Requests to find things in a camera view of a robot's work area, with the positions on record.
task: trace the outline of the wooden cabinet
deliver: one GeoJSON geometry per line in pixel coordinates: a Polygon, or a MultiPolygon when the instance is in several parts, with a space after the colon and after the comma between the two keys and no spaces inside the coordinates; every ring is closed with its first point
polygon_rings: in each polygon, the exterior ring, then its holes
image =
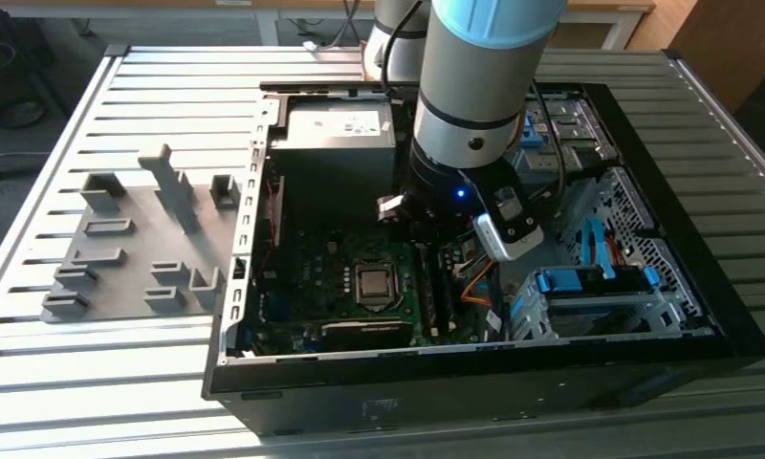
{"type": "Polygon", "coordinates": [[[656,0],[628,49],[675,49],[735,111],[765,77],[765,0],[656,0]]]}

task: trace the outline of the slotted table surface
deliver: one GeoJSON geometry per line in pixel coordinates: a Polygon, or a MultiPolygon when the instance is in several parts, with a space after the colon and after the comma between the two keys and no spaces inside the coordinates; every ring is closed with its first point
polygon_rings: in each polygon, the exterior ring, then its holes
{"type": "MultiPolygon", "coordinates": [[[[655,52],[556,51],[539,78],[609,85],[765,333],[765,157],[688,67],[655,52]]],[[[0,458],[765,459],[765,361],[623,411],[261,440],[198,395],[210,317],[38,321],[86,174],[153,185],[136,150],[156,138],[193,184],[238,174],[258,82],[306,79],[361,79],[357,50],[133,47],[104,58],[0,248],[0,458]]]]}

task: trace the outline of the robotic arm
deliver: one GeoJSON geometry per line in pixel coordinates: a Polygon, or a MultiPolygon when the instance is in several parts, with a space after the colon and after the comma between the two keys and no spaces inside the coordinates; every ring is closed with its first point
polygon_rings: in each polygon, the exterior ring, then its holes
{"type": "MultiPolygon", "coordinates": [[[[437,206],[448,208],[468,191],[476,194],[485,210],[475,218],[476,232],[491,258],[507,261],[544,238],[504,154],[523,129],[527,91],[567,0],[431,3],[411,153],[416,194],[429,194],[437,206]]],[[[377,1],[377,15],[380,10],[403,12],[413,5],[377,1]]],[[[374,29],[383,22],[377,18],[374,29]]],[[[419,46],[409,40],[420,36],[411,33],[395,43],[395,51],[403,51],[392,53],[391,62],[397,62],[392,79],[415,73],[407,69],[413,49],[403,54],[419,46]]]]}

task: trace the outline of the floor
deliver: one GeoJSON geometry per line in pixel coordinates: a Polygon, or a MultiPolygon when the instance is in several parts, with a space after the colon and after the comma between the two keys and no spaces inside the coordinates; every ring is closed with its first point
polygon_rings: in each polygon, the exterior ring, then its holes
{"type": "MultiPolygon", "coordinates": [[[[92,33],[80,36],[70,21],[46,19],[40,21],[57,61],[45,70],[66,103],[74,106],[85,85],[102,57],[106,43],[130,43],[164,46],[258,45],[257,25],[248,19],[200,20],[93,20],[92,33]]],[[[305,40],[330,41],[340,21],[325,20],[305,26],[316,32],[301,36],[294,23],[281,21],[280,44],[300,45],[305,40]]],[[[369,21],[356,21],[360,36],[368,36],[369,21]]],[[[352,33],[342,38],[342,45],[357,44],[352,33]]],[[[736,113],[737,121],[765,151],[765,82],[736,113]]],[[[45,154],[53,148],[65,127],[65,119],[49,113],[32,127],[0,130],[0,242],[5,236],[25,196],[42,168],[45,154]]]]}

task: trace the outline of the gray plastic part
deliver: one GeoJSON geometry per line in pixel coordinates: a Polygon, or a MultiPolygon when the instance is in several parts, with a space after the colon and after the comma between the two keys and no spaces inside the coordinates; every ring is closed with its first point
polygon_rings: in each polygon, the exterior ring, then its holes
{"type": "Polygon", "coordinates": [[[114,213],[118,211],[116,200],[125,195],[125,188],[116,174],[89,174],[78,194],[94,212],[114,213]]]}
{"type": "Polygon", "coordinates": [[[90,303],[78,292],[57,292],[45,296],[42,307],[57,317],[80,317],[90,303]]]}
{"type": "Polygon", "coordinates": [[[153,173],[161,189],[160,200],[172,210],[186,234],[198,230],[198,222],[192,211],[192,187],[184,173],[176,175],[169,156],[172,151],[165,143],[138,150],[138,164],[153,173]]]}
{"type": "Polygon", "coordinates": [[[222,285],[224,278],[218,268],[213,269],[213,280],[209,283],[204,280],[201,271],[192,270],[190,292],[204,309],[212,310],[216,307],[216,301],[218,300],[218,293],[222,290],[222,285]]]}
{"type": "Polygon", "coordinates": [[[158,285],[185,286],[190,283],[190,270],[182,261],[154,261],[150,274],[158,285]]]}
{"type": "Polygon", "coordinates": [[[144,302],[158,313],[177,313],[188,306],[184,295],[176,287],[154,287],[144,291],[144,302]]]}
{"type": "Polygon", "coordinates": [[[62,266],[56,270],[53,279],[66,290],[81,292],[97,285],[97,273],[88,266],[62,266]]]}
{"type": "MultiPolygon", "coordinates": [[[[217,209],[209,185],[194,186],[192,202],[200,228],[196,233],[185,234],[170,213],[164,211],[154,190],[153,186],[129,186],[125,196],[117,200],[120,210],[113,218],[129,218],[134,221],[134,231],[130,233],[108,234],[102,237],[85,234],[86,226],[97,220],[97,215],[90,209],[86,210],[73,234],[62,266],[73,267],[73,256],[77,252],[108,253],[121,249],[128,257],[121,265],[89,264],[98,282],[93,288],[76,289],[90,303],[85,314],[56,316],[44,310],[42,321],[73,322],[162,317],[166,313],[150,309],[142,300],[145,289],[158,286],[150,275],[153,262],[181,261],[188,270],[198,269],[208,276],[206,280],[210,279],[213,269],[218,268],[225,282],[238,218],[237,209],[217,209]]],[[[184,294],[186,302],[180,314],[182,316],[209,314],[210,310],[201,306],[189,291],[189,281],[176,287],[184,294]]],[[[54,283],[52,292],[57,294],[72,290],[64,289],[54,283]]]]}
{"type": "Polygon", "coordinates": [[[118,247],[112,249],[82,249],[73,253],[70,262],[74,265],[97,266],[121,266],[125,264],[128,254],[118,247]]]}
{"type": "Polygon", "coordinates": [[[241,190],[234,177],[229,174],[214,175],[209,184],[209,194],[216,208],[236,208],[241,202],[241,190]]]}
{"type": "Polygon", "coordinates": [[[90,237],[121,236],[130,234],[133,229],[130,218],[97,218],[88,222],[84,233],[90,237]]]}

